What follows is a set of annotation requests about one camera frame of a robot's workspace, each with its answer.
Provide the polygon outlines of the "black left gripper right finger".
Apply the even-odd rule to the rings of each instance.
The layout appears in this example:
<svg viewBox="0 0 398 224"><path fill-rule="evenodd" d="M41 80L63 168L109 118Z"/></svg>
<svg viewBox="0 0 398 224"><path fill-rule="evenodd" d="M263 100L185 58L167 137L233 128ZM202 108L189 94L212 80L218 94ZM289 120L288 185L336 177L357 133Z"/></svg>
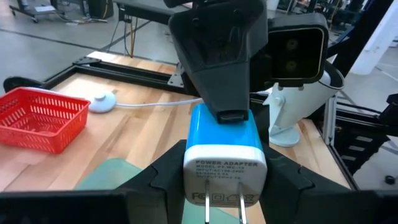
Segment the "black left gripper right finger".
<svg viewBox="0 0 398 224"><path fill-rule="evenodd" d="M397 224L397 191L350 190L263 149L268 171L259 203L266 223Z"/></svg>

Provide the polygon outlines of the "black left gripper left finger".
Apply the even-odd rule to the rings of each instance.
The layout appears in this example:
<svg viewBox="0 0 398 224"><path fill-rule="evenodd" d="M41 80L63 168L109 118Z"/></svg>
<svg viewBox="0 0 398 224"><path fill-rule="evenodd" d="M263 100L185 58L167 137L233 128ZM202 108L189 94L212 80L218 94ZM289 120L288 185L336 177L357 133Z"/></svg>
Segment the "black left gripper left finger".
<svg viewBox="0 0 398 224"><path fill-rule="evenodd" d="M112 190L4 192L1 223L181 223L186 143Z"/></svg>

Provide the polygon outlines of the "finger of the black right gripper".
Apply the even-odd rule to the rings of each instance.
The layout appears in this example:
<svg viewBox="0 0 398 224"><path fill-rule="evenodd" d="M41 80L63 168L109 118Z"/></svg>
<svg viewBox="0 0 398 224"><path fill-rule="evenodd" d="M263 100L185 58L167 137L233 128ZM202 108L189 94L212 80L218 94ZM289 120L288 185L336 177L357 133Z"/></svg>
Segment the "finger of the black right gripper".
<svg viewBox="0 0 398 224"><path fill-rule="evenodd" d="M268 41L264 1L199 2L169 19L178 59L220 124L248 119L250 60Z"/></svg>
<svg viewBox="0 0 398 224"><path fill-rule="evenodd" d="M264 106L265 96L256 94L266 89L265 82L269 80L270 58L258 55L250 63L250 109L252 110L260 139L269 142L269 107Z"/></svg>

